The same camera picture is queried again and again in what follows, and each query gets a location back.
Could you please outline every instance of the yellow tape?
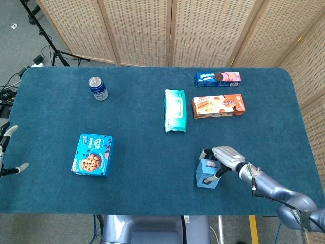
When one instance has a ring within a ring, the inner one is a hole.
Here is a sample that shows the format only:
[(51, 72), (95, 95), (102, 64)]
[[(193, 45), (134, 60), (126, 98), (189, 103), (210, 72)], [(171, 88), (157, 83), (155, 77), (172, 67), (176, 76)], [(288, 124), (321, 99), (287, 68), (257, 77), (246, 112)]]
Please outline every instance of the yellow tape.
[(235, 60), (235, 58), (233, 58), (232, 63), (230, 64), (230, 66), (233, 65), (234, 60)]
[(252, 236), (252, 244), (258, 244), (258, 233), (257, 233), (257, 225), (256, 225), (255, 215), (249, 216), (249, 225), (250, 225), (250, 233)]

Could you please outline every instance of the orange snack box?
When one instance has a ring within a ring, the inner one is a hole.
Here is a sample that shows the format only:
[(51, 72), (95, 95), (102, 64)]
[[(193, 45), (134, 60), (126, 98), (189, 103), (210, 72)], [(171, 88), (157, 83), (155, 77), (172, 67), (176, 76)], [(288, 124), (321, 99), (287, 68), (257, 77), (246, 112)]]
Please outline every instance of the orange snack box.
[(192, 107), (194, 118), (241, 115), (246, 111), (241, 94), (195, 97)]

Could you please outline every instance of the product packaging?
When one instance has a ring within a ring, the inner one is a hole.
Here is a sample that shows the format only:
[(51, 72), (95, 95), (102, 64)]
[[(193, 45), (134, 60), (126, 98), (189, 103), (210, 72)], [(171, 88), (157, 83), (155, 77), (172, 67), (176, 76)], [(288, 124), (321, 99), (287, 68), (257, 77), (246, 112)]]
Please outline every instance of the product packaging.
[(195, 97), (192, 107), (194, 118), (241, 115), (246, 111), (241, 94)]
[(165, 132), (186, 131), (186, 99), (183, 90), (165, 90)]
[(197, 186), (214, 189), (220, 179), (207, 181), (207, 178), (214, 176), (220, 168), (221, 164), (219, 161), (201, 159), (196, 170)]
[(194, 77), (194, 85), (196, 87), (238, 86), (240, 81), (239, 72), (197, 73)]
[(75, 174), (107, 176), (114, 139), (111, 136), (81, 134), (71, 171)]

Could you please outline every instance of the small blue box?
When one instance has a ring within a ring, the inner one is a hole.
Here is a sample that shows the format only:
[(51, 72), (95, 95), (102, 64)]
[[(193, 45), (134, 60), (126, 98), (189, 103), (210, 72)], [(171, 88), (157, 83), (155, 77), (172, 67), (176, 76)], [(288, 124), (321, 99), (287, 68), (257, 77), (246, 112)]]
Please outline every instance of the small blue box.
[(204, 183), (204, 180), (208, 177), (214, 176), (220, 168), (221, 164), (219, 161), (201, 159), (196, 170), (197, 186), (214, 189), (217, 186), (219, 179), (209, 183)]
[(107, 176), (114, 139), (111, 136), (81, 134), (71, 171), (75, 174)]

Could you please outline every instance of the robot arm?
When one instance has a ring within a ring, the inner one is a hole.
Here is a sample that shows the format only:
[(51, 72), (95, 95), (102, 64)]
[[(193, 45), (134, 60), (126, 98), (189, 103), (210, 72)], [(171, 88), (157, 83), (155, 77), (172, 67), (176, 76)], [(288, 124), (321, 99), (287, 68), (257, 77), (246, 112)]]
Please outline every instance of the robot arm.
[[(239, 178), (252, 186), (253, 196), (264, 197), (281, 202), (277, 214), (280, 220), (289, 228), (307, 231), (324, 232), (325, 209), (317, 209), (314, 201), (301, 193), (294, 192), (279, 182), (270, 178), (245, 157), (229, 146), (214, 147), (212, 150), (203, 150), (200, 159), (213, 155), (223, 166), (223, 171), (236, 171)], [(207, 181), (221, 177), (225, 172), (218, 171)]]
[(16, 168), (5, 169), (4, 165), (2, 164), (2, 162), (4, 160), (4, 154), (7, 149), (9, 140), (10, 140), (12, 134), (18, 129), (18, 126), (12, 126), (7, 130), (9, 125), (10, 125), (10, 123), (7, 122), (3, 126), (0, 127), (0, 177), (6, 176), (9, 174), (19, 174), (20, 172), (22, 172), (29, 166), (29, 163), (24, 163)]

